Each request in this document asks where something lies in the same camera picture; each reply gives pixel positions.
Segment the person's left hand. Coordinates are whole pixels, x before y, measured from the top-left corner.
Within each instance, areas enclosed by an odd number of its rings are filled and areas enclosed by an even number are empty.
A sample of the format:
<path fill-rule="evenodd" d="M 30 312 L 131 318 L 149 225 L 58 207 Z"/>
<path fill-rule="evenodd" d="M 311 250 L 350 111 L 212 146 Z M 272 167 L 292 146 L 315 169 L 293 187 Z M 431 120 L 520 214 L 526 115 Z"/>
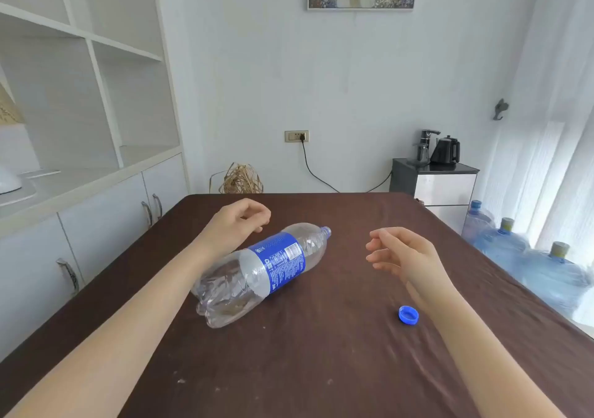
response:
<path fill-rule="evenodd" d="M 197 241 L 221 257 L 237 249 L 251 234 L 253 233 L 243 233 L 236 228 L 232 204 L 229 204 L 213 215 Z"/>

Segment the person's right hand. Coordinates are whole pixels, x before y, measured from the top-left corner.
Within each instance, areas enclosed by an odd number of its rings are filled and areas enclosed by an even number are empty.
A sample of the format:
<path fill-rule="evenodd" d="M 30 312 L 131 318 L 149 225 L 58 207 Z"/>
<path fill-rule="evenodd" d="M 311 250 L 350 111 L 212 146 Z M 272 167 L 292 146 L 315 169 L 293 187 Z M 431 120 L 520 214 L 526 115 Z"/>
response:
<path fill-rule="evenodd" d="M 459 297 L 434 245 L 405 227 L 384 227 L 369 233 L 366 257 L 374 269 L 396 275 L 406 287 L 410 282 L 427 305 L 428 315 Z"/>

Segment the person's right forearm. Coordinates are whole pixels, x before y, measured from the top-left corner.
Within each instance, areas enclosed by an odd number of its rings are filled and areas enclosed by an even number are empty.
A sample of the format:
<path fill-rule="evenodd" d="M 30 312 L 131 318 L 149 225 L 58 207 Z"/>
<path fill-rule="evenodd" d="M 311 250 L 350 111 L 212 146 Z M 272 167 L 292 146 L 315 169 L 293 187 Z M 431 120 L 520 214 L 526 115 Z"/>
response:
<path fill-rule="evenodd" d="M 566 418 L 461 295 L 428 316 L 482 418 Z"/>

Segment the person's left forearm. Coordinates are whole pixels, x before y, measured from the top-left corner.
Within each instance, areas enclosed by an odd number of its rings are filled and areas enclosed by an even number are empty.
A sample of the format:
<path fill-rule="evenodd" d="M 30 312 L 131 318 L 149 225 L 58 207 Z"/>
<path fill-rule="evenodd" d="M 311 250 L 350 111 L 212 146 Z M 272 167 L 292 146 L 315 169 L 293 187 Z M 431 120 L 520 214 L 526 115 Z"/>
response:
<path fill-rule="evenodd" d="M 4 418 L 117 418 L 192 285 L 242 243 L 229 237 L 197 237 Z"/>

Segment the dried straw bundle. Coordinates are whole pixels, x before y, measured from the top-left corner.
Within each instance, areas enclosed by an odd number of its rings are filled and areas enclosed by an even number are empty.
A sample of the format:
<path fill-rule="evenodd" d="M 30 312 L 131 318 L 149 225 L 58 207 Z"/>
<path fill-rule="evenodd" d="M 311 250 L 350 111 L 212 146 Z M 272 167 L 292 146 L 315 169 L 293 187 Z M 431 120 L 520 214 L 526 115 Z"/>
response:
<path fill-rule="evenodd" d="M 215 193 L 213 179 L 223 174 L 223 180 L 216 190 L 219 194 L 263 194 L 264 185 L 259 175 L 250 164 L 232 163 L 225 171 L 211 175 L 209 179 L 209 194 Z"/>

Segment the clear plastic bottle blue label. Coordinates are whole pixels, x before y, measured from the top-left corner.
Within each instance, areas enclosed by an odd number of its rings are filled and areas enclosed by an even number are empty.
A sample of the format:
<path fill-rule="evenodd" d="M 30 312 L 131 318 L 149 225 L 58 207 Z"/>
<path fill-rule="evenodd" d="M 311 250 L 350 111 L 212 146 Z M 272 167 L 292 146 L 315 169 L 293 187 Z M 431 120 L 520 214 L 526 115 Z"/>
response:
<path fill-rule="evenodd" d="M 198 299 L 197 314 L 213 329 L 235 322 L 314 268 L 330 237 L 330 227 L 297 223 L 219 259 L 191 290 Z"/>

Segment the blue water jug yellow cap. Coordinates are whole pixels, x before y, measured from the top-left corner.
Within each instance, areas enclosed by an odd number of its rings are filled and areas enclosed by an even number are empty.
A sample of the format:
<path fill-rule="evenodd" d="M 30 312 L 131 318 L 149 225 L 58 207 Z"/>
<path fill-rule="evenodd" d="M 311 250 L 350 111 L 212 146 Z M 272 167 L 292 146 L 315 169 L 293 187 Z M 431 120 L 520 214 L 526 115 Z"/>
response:
<path fill-rule="evenodd" d="M 514 223 L 514 219 L 504 217 L 498 228 L 490 227 L 480 231 L 472 244 L 493 263 L 516 278 L 522 259 L 531 246 L 525 236 L 514 233 Z"/>
<path fill-rule="evenodd" d="M 570 246 L 553 242 L 549 252 L 528 250 L 519 259 L 518 280 L 563 317 L 572 320 L 594 279 L 567 259 Z"/>

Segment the black and white side cabinet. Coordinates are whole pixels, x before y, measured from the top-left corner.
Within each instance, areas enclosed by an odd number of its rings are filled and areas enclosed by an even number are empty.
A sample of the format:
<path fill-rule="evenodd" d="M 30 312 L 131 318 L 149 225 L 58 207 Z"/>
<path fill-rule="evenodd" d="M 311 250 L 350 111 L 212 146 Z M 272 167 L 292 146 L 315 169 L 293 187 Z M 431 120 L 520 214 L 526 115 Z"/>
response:
<path fill-rule="evenodd" d="M 420 201 L 461 234 L 478 175 L 479 169 L 462 163 L 416 167 L 406 159 L 393 159 L 389 190 Z"/>

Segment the brown tablecloth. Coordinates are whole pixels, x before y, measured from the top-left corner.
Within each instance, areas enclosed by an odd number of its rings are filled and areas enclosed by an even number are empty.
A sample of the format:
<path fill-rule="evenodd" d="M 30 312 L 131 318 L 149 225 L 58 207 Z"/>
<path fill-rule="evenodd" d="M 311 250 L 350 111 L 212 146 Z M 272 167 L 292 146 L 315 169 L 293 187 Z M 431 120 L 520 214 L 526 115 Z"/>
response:
<path fill-rule="evenodd" d="M 405 194 L 264 194 L 271 221 L 331 228 L 320 263 L 233 324 L 188 295 L 120 417 L 478 418 L 442 339 L 398 278 L 366 262 L 369 232 L 433 242 L 453 284 L 567 418 L 594 418 L 594 339 Z"/>

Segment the black electric kettle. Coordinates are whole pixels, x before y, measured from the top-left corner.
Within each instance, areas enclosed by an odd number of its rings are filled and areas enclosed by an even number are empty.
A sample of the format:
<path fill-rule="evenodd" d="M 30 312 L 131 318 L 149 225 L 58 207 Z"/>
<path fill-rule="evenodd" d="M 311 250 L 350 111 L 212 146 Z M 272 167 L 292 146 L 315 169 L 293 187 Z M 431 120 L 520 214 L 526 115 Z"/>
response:
<path fill-rule="evenodd" d="M 460 141 L 448 135 L 438 139 L 431 155 L 430 163 L 438 165 L 456 165 L 460 162 Z"/>

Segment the black water dispenser tap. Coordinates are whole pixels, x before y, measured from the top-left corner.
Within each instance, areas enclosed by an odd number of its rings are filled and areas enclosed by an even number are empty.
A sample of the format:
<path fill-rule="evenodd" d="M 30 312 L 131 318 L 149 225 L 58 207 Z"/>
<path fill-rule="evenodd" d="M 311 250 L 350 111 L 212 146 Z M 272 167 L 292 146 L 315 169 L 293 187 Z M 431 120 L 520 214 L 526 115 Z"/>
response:
<path fill-rule="evenodd" d="M 430 154 L 429 146 L 432 135 L 440 135 L 439 130 L 422 129 L 420 131 L 419 143 L 413 144 L 412 155 L 407 159 L 406 163 L 413 167 L 425 167 L 429 164 Z"/>

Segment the white shelf cabinet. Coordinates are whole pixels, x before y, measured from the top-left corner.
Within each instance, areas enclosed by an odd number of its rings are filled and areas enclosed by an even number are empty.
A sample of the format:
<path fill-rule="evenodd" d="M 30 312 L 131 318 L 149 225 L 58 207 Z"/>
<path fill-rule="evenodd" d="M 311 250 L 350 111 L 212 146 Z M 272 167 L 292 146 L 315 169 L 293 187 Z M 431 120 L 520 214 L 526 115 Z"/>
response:
<path fill-rule="evenodd" d="M 0 164 L 37 194 L 0 207 L 0 363 L 188 194 L 159 0 L 0 0 L 0 82 L 25 123 Z"/>

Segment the white sheer curtain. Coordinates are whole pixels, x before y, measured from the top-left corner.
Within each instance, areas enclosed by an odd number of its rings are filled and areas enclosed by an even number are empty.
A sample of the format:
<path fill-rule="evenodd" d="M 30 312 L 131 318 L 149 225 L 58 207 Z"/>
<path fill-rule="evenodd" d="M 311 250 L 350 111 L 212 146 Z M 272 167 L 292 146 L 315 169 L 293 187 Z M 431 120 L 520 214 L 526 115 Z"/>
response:
<path fill-rule="evenodd" d="M 506 100 L 480 197 L 594 267 L 594 0 L 536 0 Z"/>

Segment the white rounded appliance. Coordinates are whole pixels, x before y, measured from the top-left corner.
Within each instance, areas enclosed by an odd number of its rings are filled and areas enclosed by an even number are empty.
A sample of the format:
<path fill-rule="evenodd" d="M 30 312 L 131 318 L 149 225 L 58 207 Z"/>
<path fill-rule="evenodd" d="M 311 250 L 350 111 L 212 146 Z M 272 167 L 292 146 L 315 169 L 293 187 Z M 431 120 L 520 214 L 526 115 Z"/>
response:
<path fill-rule="evenodd" d="M 61 173 L 57 169 L 40 169 L 16 174 L 0 164 L 0 207 L 28 200 L 37 194 L 34 180 Z"/>

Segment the beige woven fan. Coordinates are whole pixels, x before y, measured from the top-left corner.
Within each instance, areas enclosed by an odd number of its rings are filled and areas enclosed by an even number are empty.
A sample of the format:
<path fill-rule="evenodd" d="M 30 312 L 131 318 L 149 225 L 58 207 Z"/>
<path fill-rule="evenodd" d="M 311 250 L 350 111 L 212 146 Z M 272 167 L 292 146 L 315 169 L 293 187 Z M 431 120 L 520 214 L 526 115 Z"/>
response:
<path fill-rule="evenodd" d="M 10 93 L 0 82 L 0 126 L 24 124 L 25 120 Z"/>

